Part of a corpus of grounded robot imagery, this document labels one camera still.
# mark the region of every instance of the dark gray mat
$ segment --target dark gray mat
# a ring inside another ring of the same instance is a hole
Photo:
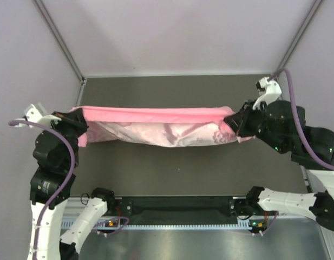
[[[82,105],[107,107],[220,107],[238,110],[258,96],[261,75],[88,79]],[[208,147],[163,148],[120,141],[80,150],[74,196],[95,187],[123,196],[246,194],[254,185],[306,192],[289,155],[260,140]]]

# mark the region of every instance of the pink fabric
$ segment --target pink fabric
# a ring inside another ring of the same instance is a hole
[[[116,139],[164,147],[207,146],[241,141],[223,122],[224,117],[234,113],[229,107],[81,108],[89,129],[79,137],[80,147],[86,146],[88,142]]]

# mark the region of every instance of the cable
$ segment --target cable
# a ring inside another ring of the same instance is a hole
[[[239,218],[239,219],[241,219],[241,220],[248,220],[248,219],[251,218],[251,217],[252,217],[252,215],[247,216],[247,217],[245,217],[245,218],[240,218],[239,216],[237,216],[237,218]]]
[[[88,199],[90,199],[90,194],[89,193],[87,193],[87,192],[84,192],[83,194],[81,194],[81,196],[80,196],[80,202],[83,204],[83,205],[87,205],[87,203],[84,203],[83,201],[82,201],[82,198],[84,197],[84,195],[86,195],[86,197],[88,198]]]
[[[288,89],[289,89],[289,92],[290,92],[291,108],[292,108],[292,114],[293,114],[294,123],[296,124],[297,132],[299,134],[299,137],[300,137],[300,139],[301,139],[301,141],[302,141],[302,143],[303,143],[306,151],[311,156],[311,158],[313,160],[315,160],[315,162],[317,162],[318,164],[320,164],[321,166],[323,166],[323,167],[325,167],[327,169],[330,169],[330,170],[334,171],[334,166],[333,165],[327,164],[326,162],[322,161],[315,154],[315,152],[312,150],[311,146],[309,145],[309,143],[308,143],[308,141],[307,141],[307,139],[306,139],[306,137],[304,135],[302,126],[301,126],[300,121],[299,121],[298,112],[297,112],[296,99],[295,99],[295,96],[294,96],[294,87],[293,87],[292,77],[291,77],[290,71],[288,69],[286,69],[286,68],[280,69],[280,70],[276,71],[275,73],[273,73],[269,77],[268,81],[276,78],[282,72],[285,72],[286,78],[287,78],[287,84],[288,84]]]
[[[264,211],[264,222],[268,224],[268,220],[269,220],[269,214],[268,212]]]
[[[275,214],[273,220],[271,221],[270,225],[266,228],[266,230],[264,230],[264,231],[262,232],[262,235],[265,235],[265,234],[269,231],[269,229],[271,229],[271,227],[273,226],[273,224],[276,222],[277,215],[279,215],[279,212],[278,212],[278,211],[276,212],[276,214]]]
[[[35,250],[35,252],[33,252],[32,255],[32,259],[33,260],[37,260],[37,246],[38,246],[38,237],[39,237],[39,226],[41,225],[44,213],[46,212],[47,208],[49,207],[49,205],[51,204],[51,202],[53,202],[53,200],[60,194],[60,192],[63,190],[63,188],[67,185],[68,181],[70,180],[73,171],[74,171],[74,167],[75,167],[75,154],[74,151],[70,145],[70,143],[66,140],[65,137],[62,136],[62,134],[60,134],[59,132],[41,125],[40,123],[34,123],[34,122],[29,122],[29,121],[25,121],[25,120],[12,120],[8,123],[10,126],[17,126],[19,124],[24,124],[24,125],[30,125],[30,126],[34,126],[34,127],[38,127],[41,128],[53,135],[55,135],[56,137],[58,137],[67,147],[68,151],[69,151],[69,155],[70,155],[70,168],[69,171],[66,175],[66,178],[64,179],[63,183],[58,187],[58,189],[54,192],[53,195],[51,195],[51,197],[47,200],[47,202],[45,203],[45,205],[43,206],[38,219],[37,219],[37,227],[36,227],[36,232],[35,232],[35,237],[34,237],[34,241],[33,241],[33,249]]]
[[[120,208],[116,207],[115,209],[119,212],[119,217],[121,217],[121,210],[120,210]]]
[[[118,229],[116,229],[114,232],[112,232],[112,233],[108,233],[107,236],[111,236],[111,235],[117,234],[117,233],[121,232],[122,229],[123,229],[125,226],[128,225],[128,223],[129,223],[129,218],[128,218],[128,217],[124,217],[124,216],[121,216],[121,217],[114,217],[114,218],[111,218],[111,219],[108,219],[108,220],[105,220],[105,221],[102,221],[102,222],[97,223],[96,225],[94,225],[94,228],[96,228],[96,227],[98,227],[98,226],[100,226],[100,225],[106,224],[106,223],[108,223],[109,221],[114,221],[114,220],[118,220],[118,219],[125,219],[126,222],[125,222],[121,227],[119,227]]]

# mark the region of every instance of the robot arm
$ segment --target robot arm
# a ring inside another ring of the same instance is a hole
[[[253,187],[246,199],[233,205],[233,212],[245,215],[262,211],[279,211],[308,217],[334,231],[334,171],[314,161],[303,146],[294,124],[291,104],[276,100],[281,94],[275,81],[267,78],[257,83],[260,92],[255,101],[246,101],[241,110],[224,121],[239,137],[256,136],[280,154],[291,152],[292,161],[316,175],[326,187],[324,193],[294,194]],[[305,109],[297,107],[303,132],[313,151],[324,162],[334,166],[334,132],[305,125]]]
[[[43,131],[37,137],[33,156],[39,167],[31,179],[32,232],[28,260],[76,260],[98,219],[115,207],[114,193],[101,188],[95,189],[88,200],[88,206],[60,239],[63,212],[75,180],[69,169],[73,168],[71,164],[74,167],[78,164],[77,140],[86,132],[87,125],[81,109],[47,115],[41,105],[30,105],[20,123],[12,124],[22,127],[25,125],[23,120],[32,125],[38,123],[46,126],[45,130],[55,130],[69,142],[69,149],[74,152],[75,158],[74,161],[71,160],[70,151],[60,137],[49,131]]]

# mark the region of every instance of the metal frame edge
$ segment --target metal frame edge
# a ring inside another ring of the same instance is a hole
[[[313,20],[313,18],[315,17],[316,13],[318,12],[318,10],[321,7],[321,4],[324,2],[324,0],[315,0],[309,10],[309,12],[307,13],[305,19],[303,20],[301,26],[299,27],[297,33],[295,34],[291,44],[289,45],[289,47],[287,48],[287,51],[285,52],[282,60],[280,61],[280,64],[277,68],[277,70],[284,68],[288,61],[290,60],[292,54],[294,53],[294,50],[296,49],[298,43],[300,42],[300,40],[303,38],[306,30],[308,29],[311,21]]]
[[[80,104],[81,104],[86,83],[87,83],[87,78],[85,78],[83,81],[81,81],[80,89],[79,89],[78,95],[77,95],[76,100],[75,100],[75,107],[79,107]]]
[[[62,35],[60,34],[58,28],[56,27],[53,19],[51,18],[50,13],[48,12],[48,9],[46,8],[45,4],[42,0],[32,0],[37,10],[42,15],[42,18],[44,19],[45,23],[49,27],[53,37],[55,38],[56,42],[60,46],[63,54],[65,55],[66,59],[68,60],[69,64],[71,65],[75,75],[79,78],[79,80],[84,81],[84,77],[77,66],[75,60],[73,59],[72,54],[70,53],[65,41],[63,40]]]

